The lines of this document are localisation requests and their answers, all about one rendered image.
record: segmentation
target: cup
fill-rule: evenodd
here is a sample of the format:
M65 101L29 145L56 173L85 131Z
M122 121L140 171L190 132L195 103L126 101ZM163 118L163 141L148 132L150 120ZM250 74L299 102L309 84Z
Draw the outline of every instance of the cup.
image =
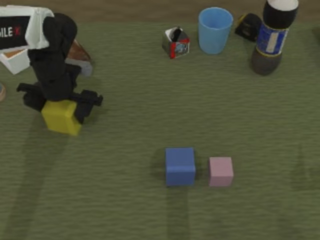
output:
M219 54L226 46L234 18L226 9L209 7L198 17L198 41L206 54Z

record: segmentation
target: yellow cube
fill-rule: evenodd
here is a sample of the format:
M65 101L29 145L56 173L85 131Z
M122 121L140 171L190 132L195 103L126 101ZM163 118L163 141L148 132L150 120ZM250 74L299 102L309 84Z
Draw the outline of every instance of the yellow cube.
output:
M41 114L49 130L77 136L81 124L75 118L74 113L77 103L70 100L46 101Z

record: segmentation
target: blue cube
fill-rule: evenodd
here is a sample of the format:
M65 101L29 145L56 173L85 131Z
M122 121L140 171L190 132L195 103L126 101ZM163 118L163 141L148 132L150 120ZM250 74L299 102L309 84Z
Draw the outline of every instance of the blue cube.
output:
M167 186L189 186L195 183L196 165L193 147L165 149Z

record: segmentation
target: white bottle top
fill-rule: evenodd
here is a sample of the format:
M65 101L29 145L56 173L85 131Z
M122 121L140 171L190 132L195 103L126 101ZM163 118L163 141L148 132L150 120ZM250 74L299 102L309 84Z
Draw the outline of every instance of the white bottle top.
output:
M267 0L268 4L279 11L292 11L299 6L298 0Z

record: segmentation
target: thermos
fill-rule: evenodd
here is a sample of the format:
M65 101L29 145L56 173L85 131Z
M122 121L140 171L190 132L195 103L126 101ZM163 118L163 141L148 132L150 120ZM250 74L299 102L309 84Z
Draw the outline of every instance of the thermos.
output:
M254 48L251 63L253 70L266 76L277 69L289 27L294 22L298 0L266 0L263 23Z

